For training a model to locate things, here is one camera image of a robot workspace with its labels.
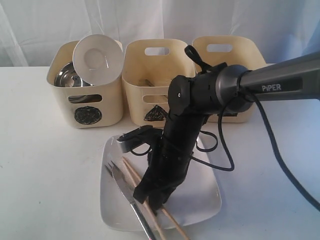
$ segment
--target metal knife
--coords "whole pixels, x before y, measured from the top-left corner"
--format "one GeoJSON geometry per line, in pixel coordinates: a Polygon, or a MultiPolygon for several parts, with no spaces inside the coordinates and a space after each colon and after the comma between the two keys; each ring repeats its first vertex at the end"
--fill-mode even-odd
{"type": "Polygon", "coordinates": [[[149,240],[157,240],[154,233],[152,232],[149,224],[147,223],[147,220],[145,219],[145,217],[143,216],[142,212],[140,211],[131,190],[129,189],[128,184],[126,183],[122,172],[117,169],[117,167],[112,167],[112,175],[113,178],[117,184],[117,186],[119,187],[120,191],[122,192],[123,196],[129,201],[135,215],[137,216],[145,234],[147,235],[147,237],[149,238],[149,240]]]}

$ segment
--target white backdrop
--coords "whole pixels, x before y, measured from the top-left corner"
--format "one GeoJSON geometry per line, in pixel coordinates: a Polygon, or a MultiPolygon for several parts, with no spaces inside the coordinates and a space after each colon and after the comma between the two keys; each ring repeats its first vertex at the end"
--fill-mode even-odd
{"type": "Polygon", "coordinates": [[[268,63],[320,50],[320,0],[0,0],[0,66],[49,66],[64,43],[237,35],[268,63]]]}

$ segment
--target wooden chopstick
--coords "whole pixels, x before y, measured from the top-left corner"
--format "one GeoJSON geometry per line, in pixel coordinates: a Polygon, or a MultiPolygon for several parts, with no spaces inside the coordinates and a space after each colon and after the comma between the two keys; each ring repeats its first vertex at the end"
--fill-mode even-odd
{"type": "MultiPolygon", "coordinates": [[[[132,165],[129,162],[129,159],[126,158],[125,156],[122,156],[122,159],[123,159],[124,165],[127,166],[127,170],[129,169],[133,173],[135,178],[138,179],[140,182],[142,178],[139,175],[139,173],[132,167],[132,165]]],[[[161,207],[161,211],[164,213],[164,215],[166,215],[170,219],[170,221],[174,224],[175,228],[183,236],[183,238],[185,240],[190,240],[190,238],[187,236],[186,232],[181,228],[179,223],[177,223],[177,221],[174,219],[174,217],[168,212],[168,210],[164,206],[161,207]]]]}
{"type": "MultiPolygon", "coordinates": [[[[133,186],[136,187],[138,184],[137,184],[136,180],[134,179],[134,177],[132,176],[132,173],[131,173],[129,167],[128,167],[126,164],[124,164],[124,166],[125,166],[125,169],[126,169],[128,175],[129,175],[131,181],[132,181],[133,186]]],[[[148,211],[150,217],[152,218],[152,221],[153,221],[153,223],[154,223],[154,225],[155,225],[155,228],[157,229],[157,231],[158,231],[159,234],[160,234],[160,238],[161,238],[162,240],[166,240],[166,236],[165,236],[165,234],[164,234],[164,231],[163,231],[162,228],[160,227],[160,224],[158,223],[158,220],[157,220],[155,214],[153,213],[153,211],[151,210],[151,207],[149,206],[148,202],[145,201],[145,202],[143,203],[143,206],[144,206],[144,208],[148,211]]]]}

